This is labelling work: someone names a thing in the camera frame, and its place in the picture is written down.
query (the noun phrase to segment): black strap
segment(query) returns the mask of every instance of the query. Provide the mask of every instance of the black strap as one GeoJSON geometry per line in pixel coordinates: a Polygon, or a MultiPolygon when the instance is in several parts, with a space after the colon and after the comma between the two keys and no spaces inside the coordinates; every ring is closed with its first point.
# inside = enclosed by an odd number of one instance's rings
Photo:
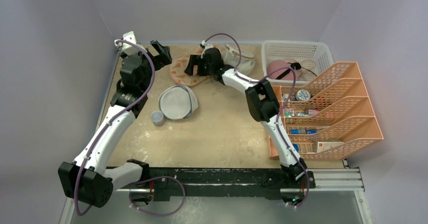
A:
{"type": "MultiPolygon", "coordinates": [[[[302,68],[302,66],[300,65],[300,63],[292,63],[291,65],[290,65],[290,67],[292,68],[292,69],[295,69],[295,70],[299,70],[299,69],[301,69],[302,68]]],[[[289,74],[290,73],[290,71],[291,70],[289,70],[289,69],[287,69],[287,70],[285,70],[282,74],[280,74],[276,79],[282,79],[282,78],[284,78],[287,74],[289,74]]]]}

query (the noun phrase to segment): white mesh hat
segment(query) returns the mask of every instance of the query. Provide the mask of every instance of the white mesh hat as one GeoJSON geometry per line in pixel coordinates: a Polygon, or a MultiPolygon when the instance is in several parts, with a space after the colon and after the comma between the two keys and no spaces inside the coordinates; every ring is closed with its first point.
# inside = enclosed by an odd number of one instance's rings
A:
{"type": "Polygon", "coordinates": [[[184,85],[175,85],[159,97],[159,109],[171,120],[188,118],[198,108],[195,93],[184,85]]]}

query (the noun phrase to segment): orange patterned cloth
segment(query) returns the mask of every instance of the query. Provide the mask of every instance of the orange patterned cloth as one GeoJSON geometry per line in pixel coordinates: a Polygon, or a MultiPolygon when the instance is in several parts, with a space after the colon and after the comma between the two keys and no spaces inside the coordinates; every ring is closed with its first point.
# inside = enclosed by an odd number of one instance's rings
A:
{"type": "MultiPolygon", "coordinates": [[[[203,49],[201,47],[198,47],[193,54],[201,54],[203,49]]],[[[181,85],[186,86],[193,86],[196,85],[205,79],[209,78],[210,76],[189,76],[186,73],[184,73],[184,70],[187,68],[187,65],[189,64],[189,56],[181,57],[174,59],[173,62],[170,65],[170,75],[171,78],[177,83],[181,85]]],[[[198,66],[194,66],[194,74],[197,72],[198,66]]]]}

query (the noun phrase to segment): black wire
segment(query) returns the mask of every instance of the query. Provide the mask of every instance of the black wire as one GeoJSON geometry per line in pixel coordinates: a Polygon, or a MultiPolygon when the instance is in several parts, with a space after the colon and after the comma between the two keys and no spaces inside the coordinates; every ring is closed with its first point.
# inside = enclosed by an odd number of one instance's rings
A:
{"type": "Polygon", "coordinates": [[[307,68],[302,67],[302,64],[300,65],[300,67],[303,68],[304,70],[308,70],[309,72],[313,73],[315,75],[315,77],[318,77],[318,75],[316,73],[312,72],[311,70],[309,70],[307,68]]]}

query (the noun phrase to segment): table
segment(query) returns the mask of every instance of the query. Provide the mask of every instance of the table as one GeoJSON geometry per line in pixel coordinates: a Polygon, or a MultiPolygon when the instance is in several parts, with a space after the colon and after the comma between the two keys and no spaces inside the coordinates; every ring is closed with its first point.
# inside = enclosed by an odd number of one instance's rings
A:
{"type": "MultiPolygon", "coordinates": [[[[150,45],[150,52],[156,53],[150,45]]],[[[197,45],[170,45],[173,59],[191,54],[197,45]]],[[[242,46],[256,56],[249,75],[260,79],[261,46],[242,46]]],[[[103,115],[120,79],[118,61],[103,115]]],[[[187,119],[167,120],[156,127],[150,114],[158,110],[160,94],[175,85],[169,66],[156,71],[148,101],[136,121],[128,128],[114,150],[109,166],[120,166],[134,158],[156,167],[237,167],[277,168],[280,163],[269,159],[268,135],[248,111],[245,95],[209,78],[192,88],[199,108],[187,119]]],[[[342,161],[306,160],[310,169],[342,169],[342,161]]]]}

